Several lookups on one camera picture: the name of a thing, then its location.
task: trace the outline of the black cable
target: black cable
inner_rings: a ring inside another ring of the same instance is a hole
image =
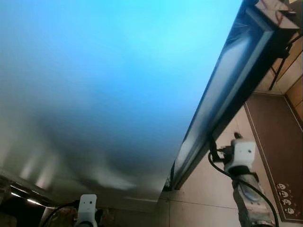
[[[64,205],[61,205],[59,207],[57,207],[56,209],[54,209],[50,215],[48,215],[48,217],[45,219],[45,221],[43,222],[42,226],[41,227],[45,227],[46,223],[50,220],[50,218],[60,209],[64,208],[64,207],[70,207],[70,206],[73,206],[74,208],[78,208],[79,207],[79,203],[80,203],[80,200],[75,200],[74,202],[70,202],[70,203],[67,203],[67,204],[64,204]]]
[[[238,179],[238,178],[236,178],[236,177],[230,175],[229,173],[225,172],[224,170],[220,169],[218,166],[216,166],[216,165],[214,164],[214,162],[212,161],[211,157],[212,157],[212,154],[209,152],[209,153],[208,153],[208,161],[209,161],[209,163],[210,163],[216,170],[218,170],[219,172],[223,173],[224,175],[230,177],[233,181],[237,181],[237,182],[240,182],[240,183],[242,183],[242,184],[248,186],[249,188],[251,188],[252,190],[254,190],[259,196],[261,196],[261,197],[268,203],[268,205],[269,205],[270,208],[271,208],[271,211],[273,212],[274,218],[275,218],[275,225],[276,225],[276,227],[279,227],[278,215],[276,214],[276,210],[275,210],[273,204],[269,201],[269,199],[268,199],[262,192],[260,192],[257,188],[255,188],[254,186],[252,186],[251,184],[247,183],[247,182],[244,181],[244,180]]]
[[[303,35],[303,34],[299,34],[296,38],[294,38],[293,40],[291,40],[291,41],[287,44],[287,46],[293,44],[295,41],[297,41],[298,39],[300,39],[302,35]]]

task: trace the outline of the metal frame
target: metal frame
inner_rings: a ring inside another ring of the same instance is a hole
[[[220,118],[217,120],[216,124],[213,127],[208,129],[208,137],[213,137],[215,140],[223,132],[228,123],[235,116],[237,111],[241,108],[243,103],[249,98],[251,93],[257,87],[259,82],[263,79],[268,69],[272,66],[278,56],[281,56],[281,53],[285,51],[284,47],[287,46],[288,41],[291,39],[293,34],[297,31],[298,28],[292,26],[287,27],[286,24],[281,26],[281,23],[274,21],[268,17],[268,11],[265,9],[258,9],[257,7],[251,7],[254,13],[258,14],[268,25],[274,30],[274,34],[271,36],[270,40],[267,42],[267,45],[262,50],[261,55],[252,66],[247,77],[236,91],[231,102],[228,104]],[[201,142],[200,149],[197,154],[194,154],[188,160],[187,168],[182,173],[182,175],[176,179],[173,179],[171,184],[173,189],[178,190],[181,188],[183,183],[187,180],[190,174],[194,171],[195,167],[200,163],[201,159],[209,150],[209,142]]]

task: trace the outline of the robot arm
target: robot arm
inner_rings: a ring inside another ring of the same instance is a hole
[[[95,221],[97,196],[84,194],[80,198],[78,218],[75,227],[97,227]]]
[[[235,137],[236,139],[232,140],[231,146],[219,150],[216,149],[216,144],[213,142],[209,160],[214,167],[216,166],[213,162],[223,162],[225,172],[233,179],[233,197],[238,206],[241,226],[274,227],[274,222],[270,217],[271,212],[266,206],[268,199],[266,199],[266,202],[265,196],[259,195],[247,185],[249,184],[263,193],[257,174],[250,171],[255,156],[255,143],[243,139],[238,133],[235,133]],[[218,156],[218,151],[223,153],[224,158]]]

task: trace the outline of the floor tile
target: floor tile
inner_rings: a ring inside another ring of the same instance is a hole
[[[236,122],[236,119],[232,119],[231,122],[226,126],[224,129],[224,133],[234,134],[236,131],[239,131],[238,124]]]
[[[159,200],[153,213],[116,211],[115,227],[168,227],[169,201]]]
[[[246,111],[243,106],[237,112],[235,119],[238,124],[240,134],[242,135],[242,137],[250,140],[255,140],[255,137],[250,127],[250,123],[246,115]]]
[[[170,227],[239,227],[238,211],[184,202],[170,202]]]
[[[232,192],[231,179],[215,170],[205,156],[181,189],[170,193],[170,200],[237,208]]]

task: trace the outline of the metal rod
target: metal rod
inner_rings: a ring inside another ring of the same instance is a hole
[[[286,51],[289,52],[289,50],[290,50],[291,47],[292,47],[291,44],[288,45]],[[282,59],[282,61],[281,61],[281,63],[280,63],[280,66],[279,66],[277,72],[275,73],[275,77],[274,77],[274,79],[273,79],[273,82],[271,82],[271,85],[270,85],[270,87],[269,87],[269,90],[270,90],[270,91],[271,91],[271,89],[273,88],[273,86],[274,86],[274,84],[275,84],[275,82],[276,82],[276,79],[278,78],[278,75],[279,75],[279,73],[280,73],[280,71],[281,71],[281,69],[282,69],[282,67],[283,67],[283,65],[284,65],[284,62],[285,62],[286,58],[287,58],[287,57],[284,57],[284,58]]]

